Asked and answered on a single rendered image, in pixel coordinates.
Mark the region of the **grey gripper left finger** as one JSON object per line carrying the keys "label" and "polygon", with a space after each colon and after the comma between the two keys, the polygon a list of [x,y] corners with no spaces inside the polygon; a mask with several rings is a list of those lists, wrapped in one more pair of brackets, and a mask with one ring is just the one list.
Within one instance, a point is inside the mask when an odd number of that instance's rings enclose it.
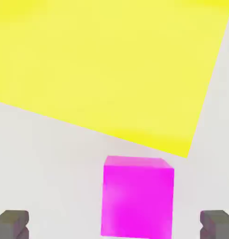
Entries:
{"label": "grey gripper left finger", "polygon": [[29,212],[5,210],[0,214],[0,239],[29,239]]}

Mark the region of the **large yellow box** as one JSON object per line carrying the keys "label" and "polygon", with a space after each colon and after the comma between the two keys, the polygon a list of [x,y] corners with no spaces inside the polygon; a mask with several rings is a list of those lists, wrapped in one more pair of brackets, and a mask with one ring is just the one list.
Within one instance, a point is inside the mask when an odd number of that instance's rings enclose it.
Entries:
{"label": "large yellow box", "polygon": [[187,157],[229,0],[0,0],[0,102]]}

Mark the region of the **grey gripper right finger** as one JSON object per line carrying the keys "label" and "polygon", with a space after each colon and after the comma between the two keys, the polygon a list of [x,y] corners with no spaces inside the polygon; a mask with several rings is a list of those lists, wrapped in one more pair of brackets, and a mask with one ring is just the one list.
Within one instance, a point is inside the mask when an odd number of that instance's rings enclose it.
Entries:
{"label": "grey gripper right finger", "polygon": [[229,239],[229,214],[225,211],[201,211],[200,222],[200,239]]}

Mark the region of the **small magenta cube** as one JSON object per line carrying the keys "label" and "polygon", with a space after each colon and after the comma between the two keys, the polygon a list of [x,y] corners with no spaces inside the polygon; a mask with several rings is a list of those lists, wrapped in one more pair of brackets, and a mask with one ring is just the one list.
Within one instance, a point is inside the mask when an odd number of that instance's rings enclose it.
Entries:
{"label": "small magenta cube", "polygon": [[174,168],[162,158],[108,156],[101,235],[172,239]]}

